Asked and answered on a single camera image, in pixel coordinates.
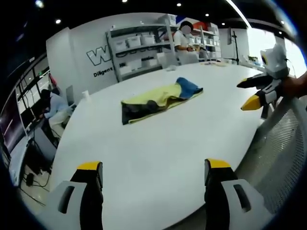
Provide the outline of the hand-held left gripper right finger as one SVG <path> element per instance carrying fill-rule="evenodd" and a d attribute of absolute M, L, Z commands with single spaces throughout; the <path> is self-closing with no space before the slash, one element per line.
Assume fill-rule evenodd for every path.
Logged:
<path fill-rule="evenodd" d="M 263 196 L 222 160 L 204 161 L 207 230 L 261 230 L 272 219 Z"/>

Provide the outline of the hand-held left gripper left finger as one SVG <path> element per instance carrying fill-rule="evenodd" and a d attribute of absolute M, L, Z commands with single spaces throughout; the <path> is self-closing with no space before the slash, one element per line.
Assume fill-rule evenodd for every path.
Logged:
<path fill-rule="evenodd" d="M 47 230 L 102 230 L 103 163 L 81 164 L 69 181 L 49 194 L 44 208 Z"/>

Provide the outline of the person's right hand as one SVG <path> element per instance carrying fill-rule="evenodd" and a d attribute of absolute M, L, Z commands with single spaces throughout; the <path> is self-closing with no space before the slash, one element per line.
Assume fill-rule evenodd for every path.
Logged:
<path fill-rule="evenodd" d="M 282 83 L 282 95 L 287 97 L 306 96 L 307 94 L 307 72 L 299 78 L 287 77 Z"/>

